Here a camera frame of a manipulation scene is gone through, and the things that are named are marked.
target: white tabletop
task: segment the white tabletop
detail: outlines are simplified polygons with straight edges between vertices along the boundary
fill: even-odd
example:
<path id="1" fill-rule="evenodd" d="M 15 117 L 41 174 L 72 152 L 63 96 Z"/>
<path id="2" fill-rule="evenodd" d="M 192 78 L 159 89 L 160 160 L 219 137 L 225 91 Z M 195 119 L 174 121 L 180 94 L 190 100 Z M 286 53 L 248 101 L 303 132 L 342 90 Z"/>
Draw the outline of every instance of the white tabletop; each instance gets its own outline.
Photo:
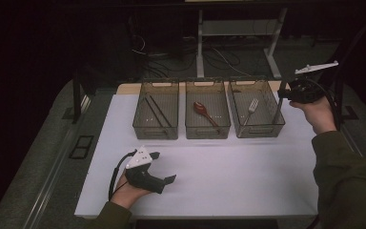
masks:
<path id="1" fill-rule="evenodd" d="M 243 219 L 316 215 L 313 177 L 315 136 L 304 114 L 285 100 L 286 124 L 278 137 L 190 139 L 185 131 L 185 96 L 179 101 L 178 140 L 138 140 L 132 127 L 138 94 L 116 94 L 99 137 L 75 210 L 95 218 L 108 200 L 112 171 L 126 153 L 145 145 L 160 152 L 149 173 L 177 175 L 161 195 L 141 198 L 136 219 Z"/>

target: plastic bin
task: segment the plastic bin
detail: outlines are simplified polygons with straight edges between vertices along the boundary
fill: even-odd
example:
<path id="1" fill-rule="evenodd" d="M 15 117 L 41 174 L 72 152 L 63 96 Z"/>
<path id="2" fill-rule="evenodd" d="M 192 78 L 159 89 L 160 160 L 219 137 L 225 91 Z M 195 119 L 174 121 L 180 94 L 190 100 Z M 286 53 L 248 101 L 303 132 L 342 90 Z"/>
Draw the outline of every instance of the plastic bin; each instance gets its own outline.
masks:
<path id="1" fill-rule="evenodd" d="M 230 77 L 228 97 L 237 137 L 279 135 L 285 120 L 281 111 L 278 111 L 278 117 L 273 123 L 278 106 L 268 81 L 252 77 Z M 249 114 L 249 107 L 254 99 L 258 103 L 254 113 Z"/>
<path id="2" fill-rule="evenodd" d="M 143 79 L 133 128 L 138 139 L 177 139 L 179 80 Z"/>
<path id="3" fill-rule="evenodd" d="M 210 118 L 200 114 L 194 103 L 201 103 Z M 186 80 L 186 138 L 226 139 L 231 127 L 224 80 L 188 78 Z"/>

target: person's right hand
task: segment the person's right hand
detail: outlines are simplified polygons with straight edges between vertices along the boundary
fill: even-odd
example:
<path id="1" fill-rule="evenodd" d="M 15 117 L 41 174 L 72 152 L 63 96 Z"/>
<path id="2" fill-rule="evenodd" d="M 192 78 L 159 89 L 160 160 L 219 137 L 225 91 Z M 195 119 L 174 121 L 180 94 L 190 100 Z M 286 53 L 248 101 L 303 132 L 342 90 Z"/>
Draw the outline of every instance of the person's right hand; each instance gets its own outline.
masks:
<path id="1" fill-rule="evenodd" d="M 317 135 L 336 131 L 331 105 L 325 96 L 314 103 L 301 104 L 291 101 L 290 105 L 304 112 L 307 121 L 313 126 Z"/>

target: sleeve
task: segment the sleeve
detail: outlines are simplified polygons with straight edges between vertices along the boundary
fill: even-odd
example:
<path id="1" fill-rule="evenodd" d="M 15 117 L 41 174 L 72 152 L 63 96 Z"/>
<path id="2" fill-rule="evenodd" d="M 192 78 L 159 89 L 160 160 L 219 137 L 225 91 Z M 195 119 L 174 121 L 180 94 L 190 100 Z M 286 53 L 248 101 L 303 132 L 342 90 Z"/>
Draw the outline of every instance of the sleeve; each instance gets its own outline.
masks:
<path id="1" fill-rule="evenodd" d="M 354 153 L 340 132 L 317 135 L 313 146 L 323 228 L 366 228 L 366 158 Z"/>
<path id="2" fill-rule="evenodd" d="M 125 229 L 128 228 L 132 213 L 115 203 L 107 202 L 99 216 L 92 220 L 86 229 Z"/>

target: metal stand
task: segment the metal stand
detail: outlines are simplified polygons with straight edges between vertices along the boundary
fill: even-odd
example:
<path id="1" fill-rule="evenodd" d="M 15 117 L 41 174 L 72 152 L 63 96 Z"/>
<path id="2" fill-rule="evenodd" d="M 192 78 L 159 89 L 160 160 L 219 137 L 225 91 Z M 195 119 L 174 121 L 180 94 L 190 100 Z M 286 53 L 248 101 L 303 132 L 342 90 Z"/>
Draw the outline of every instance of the metal stand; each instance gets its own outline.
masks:
<path id="1" fill-rule="evenodd" d="M 284 24 L 284 18 L 287 13 L 287 8 L 280 11 L 278 19 L 275 20 L 233 20 L 233 21 L 203 21 L 203 11 L 198 14 L 198 39 L 197 39 L 197 77 L 204 77 L 204 62 L 203 62 L 203 36 L 217 35 L 267 35 L 272 36 L 272 43 L 269 48 L 264 49 L 266 59 L 272 70 L 273 77 L 280 79 L 281 74 L 275 64 L 273 53 L 277 44 L 281 28 Z"/>

